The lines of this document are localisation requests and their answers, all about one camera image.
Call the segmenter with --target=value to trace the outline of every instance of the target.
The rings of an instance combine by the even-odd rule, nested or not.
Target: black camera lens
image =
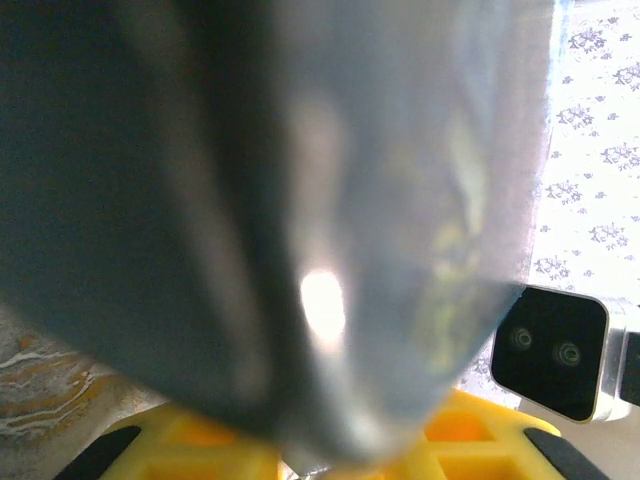
[[[533,343],[531,332],[524,327],[516,327],[511,334],[511,344],[521,352],[529,350]]]
[[[580,349],[571,342],[565,342],[555,349],[556,361],[566,367],[576,367],[580,364]]]

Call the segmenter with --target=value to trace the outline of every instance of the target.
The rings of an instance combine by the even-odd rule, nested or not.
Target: floral curtain
[[[537,188],[529,283],[640,304],[640,3],[578,3]],[[485,347],[460,386],[516,406]]]

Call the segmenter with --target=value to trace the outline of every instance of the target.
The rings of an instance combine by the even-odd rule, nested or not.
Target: yellow plastic object
[[[281,480],[277,452],[173,405],[113,425],[142,431],[101,480]],[[523,429],[554,435],[551,425],[454,391],[424,436],[403,457],[369,472],[335,472],[327,480],[562,480]]]

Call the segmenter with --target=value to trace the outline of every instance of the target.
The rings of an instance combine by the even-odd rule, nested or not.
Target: black rubber part
[[[142,429],[124,427],[95,440],[54,480],[98,480],[124,452]]]
[[[620,398],[640,406],[640,333],[630,333],[627,338]]]
[[[498,327],[491,374],[503,387],[571,420],[589,421],[596,408],[607,310],[595,299],[527,287]],[[513,344],[519,328],[532,338],[523,350]],[[557,359],[565,342],[580,350],[580,362]]]
[[[524,434],[566,480],[611,480],[564,438],[538,428]]]

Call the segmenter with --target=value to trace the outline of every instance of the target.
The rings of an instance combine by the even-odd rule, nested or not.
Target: small camera
[[[574,422],[622,418],[640,401],[640,309],[527,287],[496,331],[502,387]]]

